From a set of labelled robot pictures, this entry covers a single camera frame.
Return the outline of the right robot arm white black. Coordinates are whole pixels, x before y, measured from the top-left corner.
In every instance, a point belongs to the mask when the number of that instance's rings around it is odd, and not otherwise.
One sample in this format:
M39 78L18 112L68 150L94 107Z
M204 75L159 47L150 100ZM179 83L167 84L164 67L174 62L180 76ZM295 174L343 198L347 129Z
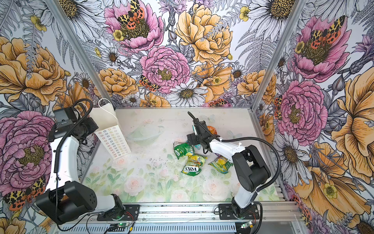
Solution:
M201 145L203 151L225 157L233 163L240 183L239 190L231 202L231 210L236 218L244 218L254 208L254 201L261 185L271 176L267 163L255 145L242 146L227 142L212 134L204 121L193 118L192 134L187 135L188 144Z

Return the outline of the green round-logo snack packet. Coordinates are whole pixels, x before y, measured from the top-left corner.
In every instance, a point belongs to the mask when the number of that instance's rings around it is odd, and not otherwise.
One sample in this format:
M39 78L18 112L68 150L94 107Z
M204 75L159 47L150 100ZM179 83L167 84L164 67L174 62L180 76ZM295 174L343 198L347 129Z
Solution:
M195 154L195 151L192 146L188 143L174 142L173 151L179 160L182 157L189 157Z

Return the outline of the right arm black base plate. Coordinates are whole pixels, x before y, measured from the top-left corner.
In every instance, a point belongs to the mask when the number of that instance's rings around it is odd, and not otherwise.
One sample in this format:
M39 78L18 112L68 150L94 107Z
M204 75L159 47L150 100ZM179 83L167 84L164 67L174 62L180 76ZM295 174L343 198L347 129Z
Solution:
M240 208L235 204L221 203L218 205L218 215L220 220L258 220L260 218L257 205L248 205L245 208Z

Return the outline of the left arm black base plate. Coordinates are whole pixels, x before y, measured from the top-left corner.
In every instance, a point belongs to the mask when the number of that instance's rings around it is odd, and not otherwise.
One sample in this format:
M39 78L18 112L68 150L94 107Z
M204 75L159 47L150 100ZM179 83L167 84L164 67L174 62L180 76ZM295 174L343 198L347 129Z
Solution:
M140 205L125 204L122 207L114 207L104 214L100 214L98 221L137 221Z

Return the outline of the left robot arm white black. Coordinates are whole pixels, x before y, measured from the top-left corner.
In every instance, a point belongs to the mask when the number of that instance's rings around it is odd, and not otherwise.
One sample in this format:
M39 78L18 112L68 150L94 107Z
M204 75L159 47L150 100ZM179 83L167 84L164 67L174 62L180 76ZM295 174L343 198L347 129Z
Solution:
M73 107L54 112L57 122L48 135L52 168L46 191L37 196L36 205L57 225L93 214L115 220L125 213L119 196L98 196L79 181L79 145L98 128L88 113L81 116Z

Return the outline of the white paper bag with dots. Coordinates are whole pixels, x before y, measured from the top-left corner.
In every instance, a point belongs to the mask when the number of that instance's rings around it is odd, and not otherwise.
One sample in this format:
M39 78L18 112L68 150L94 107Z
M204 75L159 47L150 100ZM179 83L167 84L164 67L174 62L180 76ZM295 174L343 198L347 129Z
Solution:
M90 112L98 129L94 132L113 159L122 158L131 153L112 103L107 98L98 101L98 107Z

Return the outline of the green yellow Fox's candy packet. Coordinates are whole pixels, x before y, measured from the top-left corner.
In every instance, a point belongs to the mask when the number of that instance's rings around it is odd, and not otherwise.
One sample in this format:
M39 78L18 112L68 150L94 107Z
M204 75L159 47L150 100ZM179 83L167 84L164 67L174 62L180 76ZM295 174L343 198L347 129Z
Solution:
M197 176L201 173L201 167L206 162L207 157L202 155L189 156L186 165L181 173L187 176Z

